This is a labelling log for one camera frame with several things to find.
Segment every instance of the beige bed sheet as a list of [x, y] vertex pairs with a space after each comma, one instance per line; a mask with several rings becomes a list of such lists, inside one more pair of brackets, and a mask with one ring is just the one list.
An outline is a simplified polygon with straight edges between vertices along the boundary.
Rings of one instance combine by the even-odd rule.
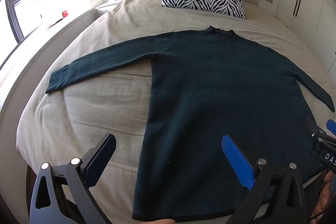
[[[104, 134], [113, 133], [117, 149], [90, 191], [114, 224], [137, 223], [132, 219], [132, 203], [150, 98], [150, 60], [46, 95], [54, 70], [85, 54], [132, 38], [201, 30], [212, 25], [233, 29], [238, 35], [287, 56], [334, 102], [336, 98], [327, 73], [307, 46], [283, 23], [253, 4], [244, 3], [247, 20], [241, 20], [197, 10], [164, 8], [161, 1], [124, 0], [84, 30], [49, 68], [24, 109], [17, 129], [17, 149], [35, 173], [45, 161], [62, 165], [83, 156]], [[305, 87], [301, 89], [317, 124], [325, 129], [326, 121], [334, 114]], [[226, 219], [198, 222], [223, 223]]]

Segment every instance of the knit fabric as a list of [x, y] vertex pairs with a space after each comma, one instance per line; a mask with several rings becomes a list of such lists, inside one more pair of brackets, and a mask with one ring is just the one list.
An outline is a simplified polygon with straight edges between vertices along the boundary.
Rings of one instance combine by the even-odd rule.
[[234, 212], [248, 191], [221, 151], [225, 134], [272, 165], [295, 162], [304, 182], [321, 169], [305, 126], [314, 117], [296, 80], [335, 111], [331, 97], [288, 58], [232, 30], [169, 32], [104, 48], [53, 72], [46, 93], [144, 57], [152, 89], [134, 219]]

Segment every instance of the metal screw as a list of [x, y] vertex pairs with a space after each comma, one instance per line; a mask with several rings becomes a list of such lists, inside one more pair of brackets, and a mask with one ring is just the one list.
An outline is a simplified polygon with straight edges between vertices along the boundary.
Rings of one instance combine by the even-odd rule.
[[49, 163], [45, 162], [45, 163], [43, 163], [43, 164], [41, 165], [41, 168], [42, 168], [42, 169], [47, 169], [48, 166], [49, 166]]
[[296, 164], [293, 163], [293, 162], [291, 162], [291, 163], [289, 164], [289, 167], [292, 168], [292, 169], [296, 169]]
[[80, 161], [81, 161], [81, 160], [80, 160], [79, 158], [73, 158], [73, 159], [71, 160], [71, 164], [76, 165], [76, 164], [78, 164]]
[[266, 165], [266, 164], [267, 164], [267, 160], [261, 158], [261, 159], [258, 159], [258, 163], [259, 163], [260, 165]]

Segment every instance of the nightstand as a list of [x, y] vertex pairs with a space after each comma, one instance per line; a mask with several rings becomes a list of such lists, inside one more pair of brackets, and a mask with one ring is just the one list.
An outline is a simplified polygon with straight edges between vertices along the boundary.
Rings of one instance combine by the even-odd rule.
[[95, 9], [97, 10], [98, 17], [105, 14], [107, 11], [111, 10], [114, 5], [118, 4], [119, 2], [122, 2], [123, 0], [115, 0], [115, 1], [108, 1], [105, 2], [99, 6], [97, 6]]

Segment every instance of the window frame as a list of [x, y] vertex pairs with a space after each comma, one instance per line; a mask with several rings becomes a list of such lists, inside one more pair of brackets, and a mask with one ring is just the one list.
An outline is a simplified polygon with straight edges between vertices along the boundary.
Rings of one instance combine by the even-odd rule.
[[12, 28], [14, 37], [16, 39], [17, 44], [21, 44], [27, 37], [29, 37], [39, 26], [37, 26], [34, 30], [32, 30], [28, 35], [23, 36], [23, 33], [21, 31], [20, 24], [17, 20], [17, 16], [15, 13], [14, 5], [17, 4], [21, 0], [5, 0], [6, 2], [6, 9], [7, 9], [7, 15], [9, 24]]

